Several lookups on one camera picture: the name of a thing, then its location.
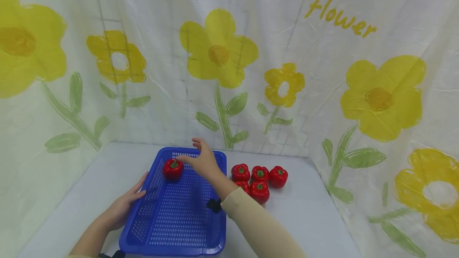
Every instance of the flower center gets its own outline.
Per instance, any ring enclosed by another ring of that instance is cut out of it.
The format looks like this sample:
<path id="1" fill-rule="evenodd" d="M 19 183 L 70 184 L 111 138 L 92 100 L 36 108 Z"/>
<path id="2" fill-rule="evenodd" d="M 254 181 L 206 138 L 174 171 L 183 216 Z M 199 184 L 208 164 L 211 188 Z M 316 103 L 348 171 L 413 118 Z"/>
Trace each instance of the flower center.
<path id="1" fill-rule="evenodd" d="M 212 62 L 218 66 L 224 66 L 228 59 L 230 58 L 230 53 L 228 50 L 220 45 L 212 45 L 209 48 L 209 58 Z"/>
<path id="2" fill-rule="evenodd" d="M 283 81 L 281 85 L 279 86 L 279 90 L 277 91 L 277 94 L 282 98 L 287 96 L 288 88 L 289 88 L 288 82 Z"/>
<path id="3" fill-rule="evenodd" d="M 115 69 L 124 71 L 128 68 L 129 62 L 126 56 L 120 52 L 112 53 L 112 65 Z"/>
<path id="4" fill-rule="evenodd" d="M 36 40 L 25 29 L 0 28 L 0 48 L 13 56 L 30 56 L 36 48 Z"/>
<path id="5" fill-rule="evenodd" d="M 386 110 L 394 104 L 392 95 L 383 88 L 374 88 L 367 92 L 365 101 L 374 109 Z"/>
<path id="6" fill-rule="evenodd" d="M 450 183 L 442 182 L 441 180 L 431 182 L 422 189 L 422 194 L 432 204 L 442 208 L 448 209 L 456 204 L 458 200 L 458 192 Z"/>

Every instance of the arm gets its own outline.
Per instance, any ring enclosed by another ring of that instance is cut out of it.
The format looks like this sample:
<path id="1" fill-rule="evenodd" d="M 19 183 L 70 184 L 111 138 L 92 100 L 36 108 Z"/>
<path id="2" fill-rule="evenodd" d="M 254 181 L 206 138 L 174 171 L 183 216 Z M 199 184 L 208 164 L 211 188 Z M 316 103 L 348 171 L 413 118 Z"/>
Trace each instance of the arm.
<path id="1" fill-rule="evenodd" d="M 128 192 L 121 195 L 86 229 L 81 238 L 70 252 L 70 256 L 97 258 L 105 239 L 110 231 L 120 229 L 126 223 L 132 204 L 145 195 L 145 191 L 137 192 L 145 182 L 145 173 L 141 180 Z"/>
<path id="2" fill-rule="evenodd" d="M 193 138 L 193 146 L 201 152 L 197 158 L 178 156 L 204 177 L 223 201 L 222 207 L 238 225 L 259 258 L 306 257 L 292 235 L 262 206 L 239 189 L 218 168 L 214 153 L 205 140 Z"/>

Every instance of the yellow text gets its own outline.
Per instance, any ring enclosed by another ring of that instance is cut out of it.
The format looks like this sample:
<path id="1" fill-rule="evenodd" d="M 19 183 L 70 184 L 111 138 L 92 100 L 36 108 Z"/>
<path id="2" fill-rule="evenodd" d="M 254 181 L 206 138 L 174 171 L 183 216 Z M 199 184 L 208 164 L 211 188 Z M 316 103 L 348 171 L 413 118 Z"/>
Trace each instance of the yellow text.
<path id="1" fill-rule="evenodd" d="M 329 5 L 333 0 L 328 0 L 325 5 L 322 8 L 322 5 L 318 4 L 321 0 L 316 0 L 313 4 L 309 5 L 309 11 L 306 13 L 305 18 L 308 18 L 314 10 L 322 10 L 320 13 L 319 18 L 323 19 L 325 15 L 325 20 L 327 22 L 331 22 L 332 20 L 335 20 L 334 25 L 335 26 L 341 26 L 342 29 L 347 29 L 347 28 L 352 28 L 354 31 L 354 34 L 357 36 L 362 35 L 362 38 L 365 38 L 370 34 L 371 32 L 376 32 L 377 28 L 376 26 L 368 25 L 365 21 L 360 21 L 357 22 L 353 25 L 353 23 L 356 20 L 356 17 L 352 17 L 349 21 L 347 20 L 347 17 L 343 17 L 341 19 L 341 16 L 343 14 L 343 10 L 340 10 L 338 13 L 336 13 L 336 8 L 332 8 L 331 10 L 328 10 Z"/>

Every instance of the blue plastic basket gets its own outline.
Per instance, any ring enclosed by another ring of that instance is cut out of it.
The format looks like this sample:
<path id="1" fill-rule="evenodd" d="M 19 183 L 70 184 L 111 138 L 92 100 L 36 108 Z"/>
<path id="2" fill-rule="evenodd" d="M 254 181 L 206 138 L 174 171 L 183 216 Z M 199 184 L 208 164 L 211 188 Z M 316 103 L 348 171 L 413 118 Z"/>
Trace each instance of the blue plastic basket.
<path id="1" fill-rule="evenodd" d="M 214 152 L 226 174 L 226 155 Z M 164 147 L 156 155 L 142 190 L 146 195 L 133 207 L 120 237 L 120 249 L 144 256 L 217 255 L 226 242 L 226 213 L 207 208 L 218 195 L 212 186 L 185 164 L 178 182 L 167 182 L 163 165 L 179 155 L 197 157 L 199 151 Z"/>

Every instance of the curtain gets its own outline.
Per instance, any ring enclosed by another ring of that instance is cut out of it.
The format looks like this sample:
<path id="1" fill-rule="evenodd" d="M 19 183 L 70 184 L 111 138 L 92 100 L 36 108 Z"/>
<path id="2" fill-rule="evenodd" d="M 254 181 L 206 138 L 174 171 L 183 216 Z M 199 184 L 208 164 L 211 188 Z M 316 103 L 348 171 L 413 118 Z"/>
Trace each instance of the curtain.
<path id="1" fill-rule="evenodd" d="M 459 251 L 458 0 L 0 6 L 7 258 L 105 144 L 191 137 L 310 156 L 365 258 Z"/>

